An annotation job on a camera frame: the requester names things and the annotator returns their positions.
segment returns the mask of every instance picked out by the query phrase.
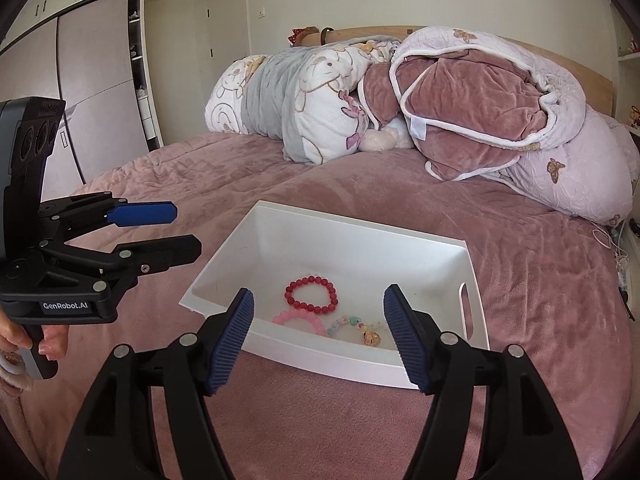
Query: beaded bracelet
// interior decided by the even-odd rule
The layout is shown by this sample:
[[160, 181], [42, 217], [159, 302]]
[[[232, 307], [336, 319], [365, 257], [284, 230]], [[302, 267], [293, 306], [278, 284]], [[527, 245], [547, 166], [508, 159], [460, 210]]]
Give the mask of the beaded bracelet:
[[320, 318], [316, 316], [313, 312], [309, 312], [308, 310], [297, 310], [295, 308], [290, 308], [289, 310], [283, 310], [276, 317], [273, 318], [273, 321], [277, 325], [283, 324], [285, 321], [290, 319], [306, 319], [309, 323], [311, 323], [314, 330], [318, 335], [326, 336], [326, 330], [324, 326], [322, 326], [322, 322]]
[[353, 326], [357, 326], [360, 332], [362, 332], [362, 338], [364, 340], [364, 344], [366, 346], [378, 346], [380, 344], [380, 335], [376, 332], [373, 332], [374, 329], [382, 326], [382, 323], [375, 323], [372, 325], [366, 325], [362, 322], [359, 317], [356, 316], [342, 316], [334, 321], [334, 323], [327, 329], [327, 334], [329, 337], [334, 337], [336, 331], [342, 326], [350, 324]]
[[[293, 297], [293, 291], [303, 285], [308, 285], [309, 283], [317, 283], [318, 285], [322, 285], [326, 288], [329, 293], [329, 304], [325, 306], [317, 306], [314, 304], [306, 304], [304, 301], [297, 301], [296, 298]], [[329, 312], [333, 312], [335, 307], [338, 306], [338, 295], [336, 294], [334, 284], [331, 283], [328, 279], [322, 278], [321, 276], [305, 276], [304, 278], [300, 278], [295, 282], [289, 283], [287, 288], [284, 291], [284, 299], [287, 300], [293, 308], [302, 309], [308, 312], [315, 312], [316, 314], [328, 314]]]

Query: pink bed sheet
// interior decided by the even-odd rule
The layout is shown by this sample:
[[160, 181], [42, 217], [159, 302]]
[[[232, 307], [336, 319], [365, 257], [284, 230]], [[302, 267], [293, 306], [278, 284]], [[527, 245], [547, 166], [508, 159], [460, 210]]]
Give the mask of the pink bed sheet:
[[[50, 476], [82, 400], [111, 349], [165, 346], [202, 318], [178, 305], [188, 285], [257, 200], [286, 203], [466, 240], [493, 349], [527, 349], [564, 417], [586, 478], [602, 466], [625, 413], [630, 336], [614, 260], [586, 221], [550, 211], [482, 178], [439, 183], [417, 150], [358, 153], [322, 166], [282, 160], [260, 136], [210, 134], [99, 177], [84, 191], [131, 201], [173, 200], [171, 226], [88, 235], [82, 244], [193, 233], [192, 266], [142, 278], [110, 325], [70, 330], [68, 357], [22, 397]], [[477, 397], [459, 478], [474, 470], [482, 425]], [[242, 352], [229, 384], [207, 401], [238, 479], [402, 478], [430, 400], [412, 390], [343, 381]], [[154, 404], [165, 474], [178, 479], [166, 413]]]

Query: gray blanket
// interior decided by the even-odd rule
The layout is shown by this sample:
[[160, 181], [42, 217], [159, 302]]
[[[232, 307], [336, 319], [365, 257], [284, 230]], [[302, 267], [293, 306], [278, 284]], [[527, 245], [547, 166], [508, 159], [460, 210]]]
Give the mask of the gray blanket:
[[369, 36], [321, 46], [299, 46], [283, 50], [260, 65], [244, 88], [242, 122], [252, 133], [284, 142], [287, 160], [310, 162], [302, 146], [302, 136], [294, 120], [296, 85], [311, 57], [332, 46], [373, 41], [397, 41], [390, 36]]

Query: white plush toy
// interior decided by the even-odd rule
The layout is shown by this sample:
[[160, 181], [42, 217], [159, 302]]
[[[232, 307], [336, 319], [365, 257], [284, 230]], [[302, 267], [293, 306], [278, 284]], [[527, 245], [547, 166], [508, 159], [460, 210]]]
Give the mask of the white plush toy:
[[414, 141], [409, 135], [404, 118], [400, 115], [378, 130], [367, 130], [358, 146], [361, 152], [388, 152], [394, 148], [414, 148]]

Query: finger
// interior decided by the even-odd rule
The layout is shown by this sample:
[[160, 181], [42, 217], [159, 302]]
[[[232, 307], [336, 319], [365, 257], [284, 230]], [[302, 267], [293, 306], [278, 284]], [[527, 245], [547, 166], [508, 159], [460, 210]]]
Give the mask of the finger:
[[24, 328], [10, 321], [2, 310], [0, 310], [0, 336], [21, 348], [31, 349], [33, 346], [33, 342]]
[[38, 353], [45, 355], [49, 361], [57, 361], [66, 355], [68, 349], [69, 327], [62, 325], [43, 326], [44, 339], [38, 346]]
[[0, 336], [0, 350], [5, 352], [17, 352], [18, 347], [12, 343], [9, 343], [4, 337]]

